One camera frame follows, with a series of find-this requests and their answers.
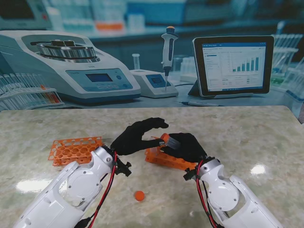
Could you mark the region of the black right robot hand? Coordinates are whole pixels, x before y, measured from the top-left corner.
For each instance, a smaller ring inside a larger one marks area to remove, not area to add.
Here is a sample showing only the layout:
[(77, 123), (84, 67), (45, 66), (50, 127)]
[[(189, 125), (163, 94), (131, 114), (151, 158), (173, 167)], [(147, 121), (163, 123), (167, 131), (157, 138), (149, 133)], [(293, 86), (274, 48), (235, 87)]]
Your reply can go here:
[(191, 133), (171, 133), (169, 136), (177, 140), (180, 147), (178, 149), (168, 146), (162, 147), (163, 153), (191, 163), (200, 162), (207, 158), (206, 152)]

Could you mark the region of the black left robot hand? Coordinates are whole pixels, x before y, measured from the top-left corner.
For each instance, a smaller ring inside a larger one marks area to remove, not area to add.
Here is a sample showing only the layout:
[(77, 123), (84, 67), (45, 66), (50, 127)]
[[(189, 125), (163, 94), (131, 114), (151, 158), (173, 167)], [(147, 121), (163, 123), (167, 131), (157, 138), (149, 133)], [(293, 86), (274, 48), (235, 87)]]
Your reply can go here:
[(118, 155), (130, 155), (140, 150), (164, 144), (162, 139), (143, 140), (143, 135), (151, 129), (166, 129), (169, 125), (164, 119), (151, 117), (128, 126), (111, 144), (110, 148)]

